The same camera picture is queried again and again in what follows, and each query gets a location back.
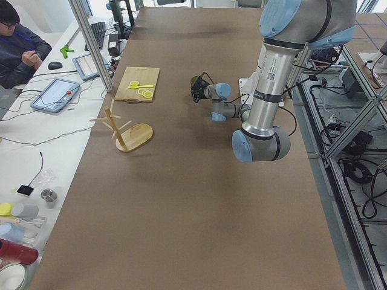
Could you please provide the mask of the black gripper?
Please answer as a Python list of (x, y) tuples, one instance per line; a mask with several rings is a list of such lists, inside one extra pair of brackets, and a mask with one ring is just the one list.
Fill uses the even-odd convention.
[(194, 91), (192, 93), (192, 98), (195, 103), (198, 103), (200, 99), (207, 99), (205, 94), (206, 88), (207, 88), (207, 83), (201, 83), (200, 90)]

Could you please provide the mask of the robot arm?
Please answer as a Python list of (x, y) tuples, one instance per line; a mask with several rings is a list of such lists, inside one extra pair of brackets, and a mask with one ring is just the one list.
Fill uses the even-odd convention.
[(242, 120), (232, 135), (232, 149), (241, 162), (273, 161), (286, 156), (290, 137), (273, 125), (296, 55), (304, 48), (331, 48), (354, 36), (356, 1), (269, 1), (259, 31), (265, 54), (250, 107), (231, 104), (227, 83), (210, 84), (202, 76), (191, 79), (194, 102), (212, 101), (212, 118)]

